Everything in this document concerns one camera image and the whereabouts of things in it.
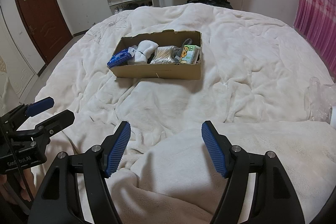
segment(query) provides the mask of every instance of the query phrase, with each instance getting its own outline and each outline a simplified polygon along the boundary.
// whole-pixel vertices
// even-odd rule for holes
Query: door handle
[[[32,27],[32,26],[29,26],[29,30],[31,31],[31,33],[32,33],[32,34],[34,34],[34,31],[36,30],[36,28],[35,28],[35,29],[33,29],[33,27]]]

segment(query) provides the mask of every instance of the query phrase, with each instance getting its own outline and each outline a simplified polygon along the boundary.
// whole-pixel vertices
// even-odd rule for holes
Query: pink curtain
[[[300,0],[294,26],[336,74],[336,0]]]

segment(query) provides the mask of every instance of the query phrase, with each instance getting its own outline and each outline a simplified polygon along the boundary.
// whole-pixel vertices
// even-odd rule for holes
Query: fleece blanket
[[[202,33],[200,80],[120,79],[107,69],[122,36],[164,29]],[[107,180],[124,223],[208,223],[226,183],[200,138],[201,124],[211,120],[248,152],[278,154],[309,221],[335,186],[336,132],[324,123],[299,122],[310,118],[313,76],[332,83],[309,44],[276,19],[202,4],[116,14],[68,51],[36,97],[51,96],[55,106],[22,126],[33,128],[65,109],[76,117],[52,137],[48,162],[34,169],[36,185],[58,152],[85,152],[129,121],[131,139]],[[92,222],[80,181],[83,211]]]

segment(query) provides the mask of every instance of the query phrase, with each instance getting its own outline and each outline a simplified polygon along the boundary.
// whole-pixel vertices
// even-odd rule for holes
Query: tiled floor
[[[70,50],[71,47],[79,39],[81,39],[83,36],[84,35],[79,35],[79,36],[74,37],[73,39],[71,39],[69,41],[69,43],[49,63],[49,65],[46,67],[46,69],[43,71],[43,73],[41,74],[41,76],[38,78],[38,80],[36,81],[36,83],[33,85],[32,89],[30,90],[30,92],[29,92],[26,100],[24,101],[25,104],[30,104],[30,103],[35,102],[35,97],[37,96],[37,94],[39,93],[39,91],[41,90],[41,88],[43,88],[46,85],[48,78],[53,73],[53,70],[56,68],[56,66],[59,63],[59,61],[61,61],[63,59],[63,57],[68,52],[68,50]]]

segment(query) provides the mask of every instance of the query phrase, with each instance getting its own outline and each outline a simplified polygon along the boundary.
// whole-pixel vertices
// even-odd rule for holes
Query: black cable
[[[23,174],[23,170],[22,170],[22,168],[21,168],[21,166],[20,166],[20,164],[19,164],[19,160],[18,160],[18,158],[17,158],[17,156],[16,156],[15,150],[14,150],[14,148],[13,148],[13,146],[12,146],[12,144],[11,144],[11,142],[10,142],[8,136],[7,136],[7,132],[5,133],[4,131],[2,131],[2,128],[1,128],[1,133],[2,133],[2,136],[4,137],[4,139],[5,139],[5,141],[6,141],[7,145],[8,145],[8,147],[9,147],[9,149],[10,149],[12,155],[13,155],[14,161],[16,162],[17,169],[18,169],[19,174],[20,174],[20,176],[21,176],[21,178],[22,178],[22,180],[23,180],[23,183],[24,183],[24,185],[25,185],[25,187],[26,187],[26,190],[27,190],[27,192],[28,192],[29,198],[30,198],[31,202],[33,202],[33,201],[34,201],[33,194],[32,194],[31,191],[30,191],[28,182],[27,182],[27,180],[26,180],[25,175]]]

